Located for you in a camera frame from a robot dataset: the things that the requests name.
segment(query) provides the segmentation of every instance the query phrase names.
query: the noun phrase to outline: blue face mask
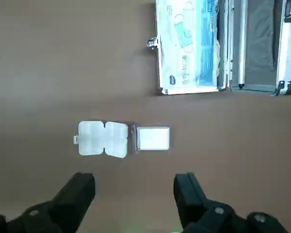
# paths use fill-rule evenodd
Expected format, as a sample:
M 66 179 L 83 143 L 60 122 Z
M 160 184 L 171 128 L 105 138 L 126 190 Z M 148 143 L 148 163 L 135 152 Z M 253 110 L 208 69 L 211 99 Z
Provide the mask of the blue face mask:
M 184 28 L 183 22 L 175 24 L 175 29 L 178 34 L 181 48 L 193 43 L 191 32 Z

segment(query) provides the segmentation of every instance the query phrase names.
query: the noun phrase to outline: case lid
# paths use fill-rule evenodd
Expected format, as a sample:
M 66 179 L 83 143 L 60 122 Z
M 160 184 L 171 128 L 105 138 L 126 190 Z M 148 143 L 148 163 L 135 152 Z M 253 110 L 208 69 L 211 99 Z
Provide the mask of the case lid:
M 80 155 L 107 155 L 124 158 L 127 155 L 128 126 L 123 123 L 89 120 L 79 123 L 79 135 L 74 144 L 79 145 Z

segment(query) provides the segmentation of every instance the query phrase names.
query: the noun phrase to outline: screw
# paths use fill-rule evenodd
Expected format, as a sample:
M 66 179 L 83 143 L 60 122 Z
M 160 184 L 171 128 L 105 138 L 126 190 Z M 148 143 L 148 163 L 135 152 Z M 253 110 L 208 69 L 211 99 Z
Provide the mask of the screw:
M 217 207 L 217 208 L 215 208 L 215 210 L 214 210 L 217 214 L 223 214 L 224 213 L 224 209 L 222 209 L 222 208 L 220 208 L 220 207 Z
M 256 221 L 258 222 L 265 222 L 265 216 L 261 215 L 261 214 L 257 214 L 254 216 L 254 218 L 256 219 Z
M 35 216 L 35 215 L 37 215 L 38 213 L 39 213 L 38 210 L 32 210 L 32 211 L 29 213 L 29 215 L 30 215 L 30 216 Z

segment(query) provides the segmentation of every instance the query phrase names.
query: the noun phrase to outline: small plastic compartment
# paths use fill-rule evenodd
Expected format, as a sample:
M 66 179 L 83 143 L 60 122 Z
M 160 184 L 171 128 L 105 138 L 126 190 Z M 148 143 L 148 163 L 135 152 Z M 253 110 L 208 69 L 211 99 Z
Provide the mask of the small plastic compartment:
M 128 126 L 124 123 L 89 120 L 79 123 L 79 135 L 74 136 L 80 155 L 107 155 L 124 158 L 128 147 Z
M 169 150 L 170 127 L 138 126 L 132 127 L 133 149 L 137 153 L 142 150 Z

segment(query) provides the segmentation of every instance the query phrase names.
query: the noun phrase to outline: open aluminum case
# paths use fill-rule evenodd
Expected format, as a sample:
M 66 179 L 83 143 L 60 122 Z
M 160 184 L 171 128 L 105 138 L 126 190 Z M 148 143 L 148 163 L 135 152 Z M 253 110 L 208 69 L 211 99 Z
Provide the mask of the open aluminum case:
M 184 55 L 180 54 L 182 61 L 175 61 L 177 58 L 171 56 L 171 54 L 164 54 L 163 47 L 165 46 L 166 40 L 169 40 L 171 36 L 165 35 L 166 28 L 162 27 L 160 20 L 165 20 L 166 11 L 172 12 L 176 10 L 177 3 L 173 6 L 161 7 L 160 2 L 164 0 L 156 0 L 156 30 L 157 36 L 148 40 L 147 46 L 157 48 L 158 51 L 158 81 L 159 89 L 162 94 L 188 94 L 188 93 L 201 93 L 201 92 L 217 92 L 223 90 L 232 91 L 250 91 L 255 93 L 266 93 L 271 96 L 277 95 L 291 95 L 291 0 L 269 0 L 273 1 L 274 9 L 272 14 L 272 23 L 274 26 L 272 36 L 272 44 L 270 45 L 270 53 L 272 53 L 271 69 L 259 69 L 261 63 L 266 62 L 263 57 L 257 55 L 255 57 L 252 54 L 254 49 L 250 40 L 251 34 L 254 33 L 248 29 L 248 24 L 252 23 L 252 16 L 250 12 L 255 9 L 255 6 L 250 6 L 252 1 L 249 0 L 218 0 L 216 1 L 215 16 L 216 20 L 213 20 L 214 14 L 212 14 L 212 21 L 215 24 L 217 30 L 215 30 L 214 37 L 217 37 L 218 42 L 221 46 L 217 47 L 218 53 L 220 54 L 220 62 L 218 63 L 218 73 L 212 76 L 212 82 L 196 82 L 194 85 L 175 85 L 176 81 L 186 84 L 187 73 L 177 73 L 177 76 L 170 74 L 170 70 L 177 66 L 187 66 L 187 53 L 191 52 L 192 49 L 187 46 L 190 44 L 188 38 L 180 41 L 180 46 L 185 51 Z M 165 0 L 164 2 L 177 2 L 173 0 Z M 178 1 L 184 2 L 182 5 L 181 12 L 183 15 L 191 7 L 188 6 L 189 1 Z M 177 31 L 177 27 L 180 28 L 182 34 L 186 34 L 185 30 L 181 29 L 179 24 L 182 19 L 177 20 L 179 16 L 176 15 L 175 21 L 172 22 Z M 174 33 L 178 40 L 186 35 L 181 33 Z M 213 59 L 216 59 L 216 51 L 214 51 Z

